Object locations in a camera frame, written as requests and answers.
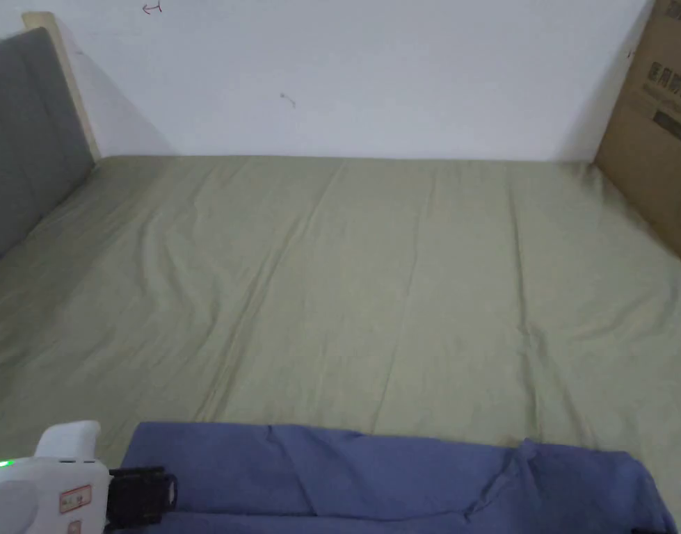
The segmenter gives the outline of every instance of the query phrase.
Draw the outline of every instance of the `white wall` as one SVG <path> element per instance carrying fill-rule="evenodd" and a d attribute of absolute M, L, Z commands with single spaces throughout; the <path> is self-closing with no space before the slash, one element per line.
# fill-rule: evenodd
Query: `white wall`
<path fill-rule="evenodd" d="M 590 159 L 650 0 L 144 3 L 0 0 L 59 17 L 103 155 Z"/>

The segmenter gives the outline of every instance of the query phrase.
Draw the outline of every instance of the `white device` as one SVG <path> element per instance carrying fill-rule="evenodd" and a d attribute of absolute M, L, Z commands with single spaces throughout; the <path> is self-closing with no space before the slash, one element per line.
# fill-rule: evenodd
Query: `white device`
<path fill-rule="evenodd" d="M 34 456 L 0 460 L 0 534 L 101 534 L 153 525 L 177 503 L 163 467 L 108 469 L 96 421 L 56 424 Z"/>
<path fill-rule="evenodd" d="M 51 426 L 34 456 L 0 461 L 0 534 L 102 533 L 110 474 L 96 421 Z"/>

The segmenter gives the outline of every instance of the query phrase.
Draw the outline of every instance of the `wrinkle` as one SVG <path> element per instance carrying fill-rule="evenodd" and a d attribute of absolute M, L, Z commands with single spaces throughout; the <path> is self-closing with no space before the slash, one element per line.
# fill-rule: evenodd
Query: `wrinkle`
<path fill-rule="evenodd" d="M 515 195 L 511 180 L 506 183 L 508 193 L 508 214 L 511 219 L 511 230 L 513 232 L 513 254 L 516 265 L 516 297 L 518 300 L 518 330 L 522 336 L 523 347 L 519 349 L 522 358 L 523 383 L 529 394 L 529 403 L 526 408 L 526 420 L 529 426 L 529 433 L 536 438 L 543 434 L 543 424 L 540 415 L 540 403 L 538 399 L 538 383 L 534 369 L 531 365 L 531 353 L 534 348 L 530 344 L 530 333 L 527 326 L 527 304 L 524 280 L 524 262 L 521 250 L 520 228 L 518 226 L 518 213 L 516 210 Z"/>
<path fill-rule="evenodd" d="M 415 221 L 414 225 L 414 236 L 412 240 L 412 264 L 411 264 L 411 269 L 409 271 L 409 277 L 407 279 L 407 284 L 405 286 L 405 296 L 404 296 L 404 301 L 402 305 L 402 319 L 400 321 L 399 325 L 399 331 L 397 332 L 397 336 L 395 339 L 395 344 L 392 349 L 392 356 L 390 357 L 390 368 L 387 370 L 387 378 L 385 380 L 384 386 L 382 388 L 382 394 L 380 396 L 380 401 L 377 406 L 377 410 L 375 411 L 375 415 L 372 419 L 372 425 L 371 425 L 371 433 L 374 434 L 375 428 L 377 426 L 377 421 L 379 420 L 380 413 L 382 411 L 382 405 L 384 403 L 384 399 L 387 396 L 387 390 L 390 386 L 390 378 L 392 377 L 392 372 L 394 369 L 394 364 L 397 359 L 397 353 L 399 351 L 399 345 L 402 340 L 402 336 L 404 335 L 404 330 L 406 326 L 406 321 L 407 321 L 407 310 L 409 308 L 409 302 L 410 302 L 410 297 L 412 294 L 412 286 L 414 284 L 414 275 L 417 272 L 417 262 L 419 261 L 419 240 L 420 236 L 422 234 L 422 220 L 427 218 L 427 213 L 429 211 L 429 207 L 431 205 L 432 199 L 434 198 L 435 195 L 435 190 L 436 190 L 436 185 L 437 185 L 437 175 L 436 172 L 432 176 L 432 182 L 431 182 L 431 187 L 429 188 L 429 192 L 427 195 L 427 198 L 424 202 L 424 208 L 419 211 L 417 214 L 417 220 Z"/>

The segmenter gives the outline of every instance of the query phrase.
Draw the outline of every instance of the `upholstered headboard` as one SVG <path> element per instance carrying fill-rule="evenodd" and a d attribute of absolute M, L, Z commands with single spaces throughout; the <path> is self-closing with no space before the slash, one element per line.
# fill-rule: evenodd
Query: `upholstered headboard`
<path fill-rule="evenodd" d="M 0 257 L 93 168 L 48 32 L 0 41 Z"/>

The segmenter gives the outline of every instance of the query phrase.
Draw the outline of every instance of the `cardboard box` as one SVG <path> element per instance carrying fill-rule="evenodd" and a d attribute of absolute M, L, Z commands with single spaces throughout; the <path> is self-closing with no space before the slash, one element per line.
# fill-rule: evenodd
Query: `cardboard box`
<path fill-rule="evenodd" d="M 657 0 L 595 158 L 681 257 L 681 0 Z"/>

